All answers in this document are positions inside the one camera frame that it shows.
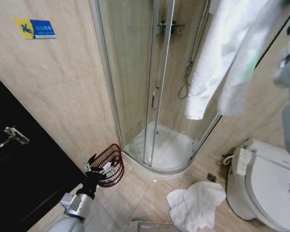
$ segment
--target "blue sign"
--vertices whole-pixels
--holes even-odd
[[[26,39],[56,38],[50,21],[23,18],[16,18],[14,21]]]

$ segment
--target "bidet control panel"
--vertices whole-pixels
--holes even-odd
[[[249,164],[249,161],[252,157],[252,152],[248,151],[246,149],[241,148],[238,156],[238,163],[236,167],[236,173],[245,176],[247,171],[247,166]]]

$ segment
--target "wire basket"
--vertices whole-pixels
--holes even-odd
[[[115,158],[114,170],[107,178],[100,180],[98,185],[104,188],[117,184],[124,175],[124,163],[122,161],[121,150],[117,144],[110,145],[105,151],[99,154],[91,164],[93,167],[103,168],[108,162],[112,162]]]

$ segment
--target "toilet lid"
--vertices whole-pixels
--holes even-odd
[[[254,159],[246,175],[248,193],[268,220],[290,231],[290,170],[262,157]]]

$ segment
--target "door handle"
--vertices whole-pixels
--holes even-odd
[[[153,92],[153,98],[152,98],[152,100],[151,100],[151,109],[153,110],[153,111],[155,111],[156,110],[156,108],[154,107],[154,105],[155,105],[155,96],[156,96],[156,92],[159,90],[159,86],[156,86],[156,88],[155,88],[155,90],[154,90],[154,92]]]
[[[10,142],[12,139],[16,139],[21,144],[27,144],[30,141],[26,136],[24,136],[14,127],[6,127],[4,132],[9,135],[9,138],[0,144],[0,148],[6,145],[8,142]]]

